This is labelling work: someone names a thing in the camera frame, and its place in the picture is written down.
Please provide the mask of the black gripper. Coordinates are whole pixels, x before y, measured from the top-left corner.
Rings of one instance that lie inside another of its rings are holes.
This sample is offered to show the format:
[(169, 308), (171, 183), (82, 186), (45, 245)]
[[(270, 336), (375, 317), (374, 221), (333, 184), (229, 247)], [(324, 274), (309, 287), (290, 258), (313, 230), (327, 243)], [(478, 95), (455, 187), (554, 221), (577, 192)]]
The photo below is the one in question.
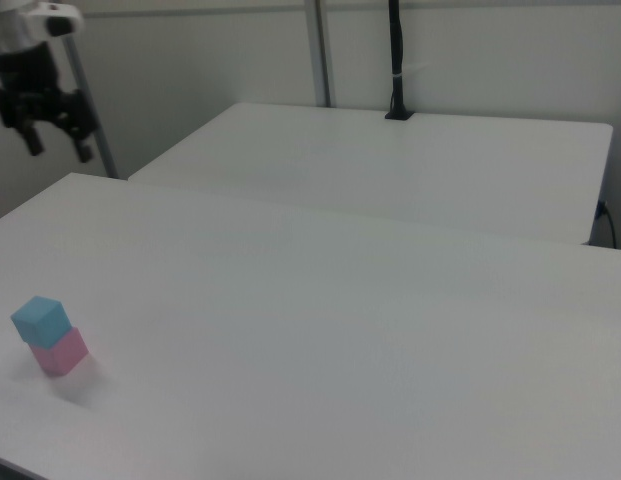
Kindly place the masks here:
[(0, 54), (0, 118), (24, 140), (30, 154), (44, 147), (34, 127), (36, 120), (55, 118), (55, 125), (72, 140), (81, 163), (93, 158), (87, 139), (98, 121), (81, 90), (61, 92), (58, 71), (46, 42), (16, 53)]

